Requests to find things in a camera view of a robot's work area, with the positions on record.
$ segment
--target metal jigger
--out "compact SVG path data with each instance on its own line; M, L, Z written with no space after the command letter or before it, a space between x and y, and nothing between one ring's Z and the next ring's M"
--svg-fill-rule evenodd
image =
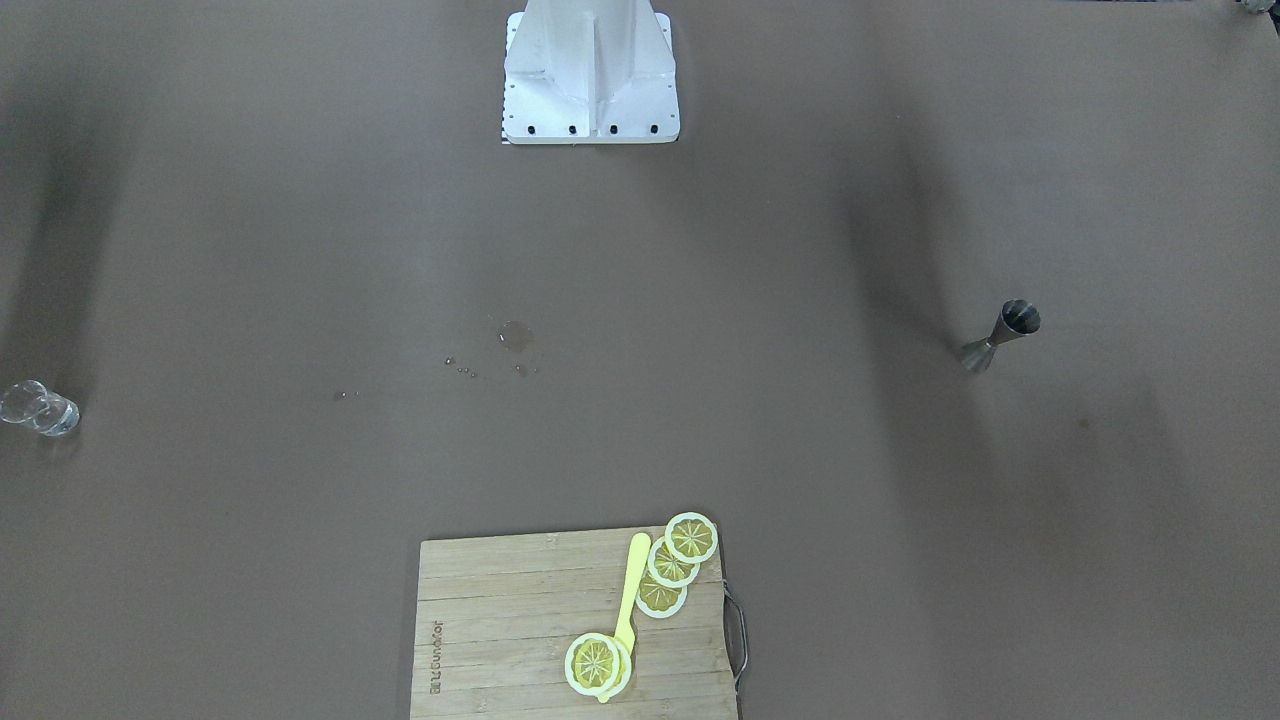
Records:
M1011 340L1027 337L1039 329L1039 310L1025 300L1010 300L1000 310L996 329L989 337L975 340L960 348L960 364L970 373L986 372L996 347Z

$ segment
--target clear glass cup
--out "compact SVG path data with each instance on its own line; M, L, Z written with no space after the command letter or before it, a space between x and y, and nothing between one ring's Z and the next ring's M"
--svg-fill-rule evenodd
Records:
M0 420L59 437L79 423L79 407L36 380L24 380L0 396Z

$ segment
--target lemon slice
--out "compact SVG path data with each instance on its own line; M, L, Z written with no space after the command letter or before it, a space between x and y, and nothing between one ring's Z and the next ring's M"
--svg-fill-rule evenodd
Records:
M618 647L600 633L579 635L564 653L564 679L579 694L598 697L618 680L622 670Z
M608 702L611 697L622 692L622 688L626 688L627 683L631 682L631 657L628 657L626 648L618 641L613 638L608 638L608 641L613 644L613 650L618 652L618 664L622 670L618 673L618 679L614 680L613 685L596 697L600 702Z
M698 577L698 568L696 562L676 559L666 541L653 543L649 550L649 575L659 585L680 589L694 582L694 578Z
M719 542L716 524L707 515L681 512L667 523L667 546L676 560L701 562L716 552Z
M636 593L636 607L640 609L640 612L644 612L657 620L662 620L663 618L671 618L681 607L684 607L686 597L689 597L687 587L680 589L668 588L658 584L657 578L645 573L644 578L640 578L640 592Z

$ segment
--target wooden cutting board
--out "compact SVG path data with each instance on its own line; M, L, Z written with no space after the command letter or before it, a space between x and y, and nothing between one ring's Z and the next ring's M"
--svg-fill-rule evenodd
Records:
M724 646L721 556L703 562L685 606L639 610L631 684L605 705L564 682L564 651L612 634L626 528L422 543L410 717L737 720Z

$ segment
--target water droplet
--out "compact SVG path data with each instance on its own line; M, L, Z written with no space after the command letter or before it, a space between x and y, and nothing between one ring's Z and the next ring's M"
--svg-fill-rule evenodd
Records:
M498 345L520 352L534 342L534 331L518 320L509 320L498 328Z

